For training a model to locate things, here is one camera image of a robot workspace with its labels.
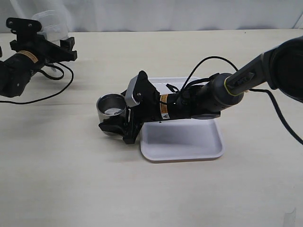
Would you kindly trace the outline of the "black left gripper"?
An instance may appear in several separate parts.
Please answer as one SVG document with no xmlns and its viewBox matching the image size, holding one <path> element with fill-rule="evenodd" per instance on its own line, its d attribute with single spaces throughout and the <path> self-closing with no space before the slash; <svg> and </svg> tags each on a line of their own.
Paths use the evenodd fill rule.
<svg viewBox="0 0 303 227">
<path fill-rule="evenodd" d="M 56 45 L 39 34 L 42 25 L 37 20 L 9 17 L 6 20 L 6 27 L 16 35 L 16 39 L 10 42 L 13 51 L 38 53 L 51 63 L 77 59 L 77 52 L 73 50 L 74 37 L 60 40 L 60 44 Z"/>
</svg>

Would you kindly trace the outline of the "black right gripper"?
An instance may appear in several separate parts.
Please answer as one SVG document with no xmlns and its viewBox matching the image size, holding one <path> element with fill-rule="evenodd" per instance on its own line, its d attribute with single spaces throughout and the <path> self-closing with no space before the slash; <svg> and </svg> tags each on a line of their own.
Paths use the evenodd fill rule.
<svg viewBox="0 0 303 227">
<path fill-rule="evenodd" d="M 134 144 L 145 122 L 162 120 L 160 113 L 160 93 L 148 80 L 147 73 L 140 71 L 135 85 L 134 95 L 139 105 L 126 106 L 126 118 L 113 117 L 99 123 L 99 128 L 109 136 L 120 135 L 126 144 Z"/>
</svg>

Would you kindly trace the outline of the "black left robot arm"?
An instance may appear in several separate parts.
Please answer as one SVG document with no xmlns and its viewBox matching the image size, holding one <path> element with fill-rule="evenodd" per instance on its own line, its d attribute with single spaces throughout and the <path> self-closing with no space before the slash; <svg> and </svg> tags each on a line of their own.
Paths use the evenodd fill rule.
<svg viewBox="0 0 303 227">
<path fill-rule="evenodd" d="M 60 40 L 60 44 L 56 45 L 39 34 L 42 25 L 37 20 L 9 17 L 6 27 L 16 35 L 16 39 L 10 42 L 11 50 L 16 53 L 0 62 L 1 96 L 20 96 L 38 72 L 48 79 L 61 80 L 63 76 L 50 76 L 42 68 L 47 66 L 61 70 L 54 64 L 77 59 L 77 52 L 73 50 L 74 37 Z"/>
</svg>

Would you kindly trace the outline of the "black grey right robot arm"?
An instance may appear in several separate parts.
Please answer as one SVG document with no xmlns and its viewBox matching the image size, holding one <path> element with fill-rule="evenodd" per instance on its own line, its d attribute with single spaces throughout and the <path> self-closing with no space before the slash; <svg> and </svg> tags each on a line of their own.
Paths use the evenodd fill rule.
<svg viewBox="0 0 303 227">
<path fill-rule="evenodd" d="M 207 78 L 187 78 L 181 88 L 167 84 L 168 94 L 161 94 L 140 71 L 120 93 L 104 95 L 97 101 L 99 128 L 108 135 L 120 135 L 126 144 L 133 144 L 146 122 L 181 119 L 214 119 L 221 111 L 238 104 L 247 91 L 259 92 L 259 85 L 268 83 L 265 93 L 276 113 L 298 141 L 302 139 L 285 120 L 272 91 L 297 102 L 303 100 L 303 39 L 297 37 L 276 46 L 247 63 L 233 74 L 216 73 Z"/>
</svg>

